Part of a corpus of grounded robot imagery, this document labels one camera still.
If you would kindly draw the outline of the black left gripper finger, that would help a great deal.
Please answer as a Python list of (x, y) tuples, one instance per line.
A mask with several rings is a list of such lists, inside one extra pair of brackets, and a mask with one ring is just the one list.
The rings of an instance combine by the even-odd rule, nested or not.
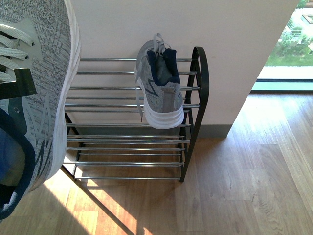
[(15, 69), (16, 81), (0, 84), (0, 98), (11, 99), (37, 93), (30, 69)]

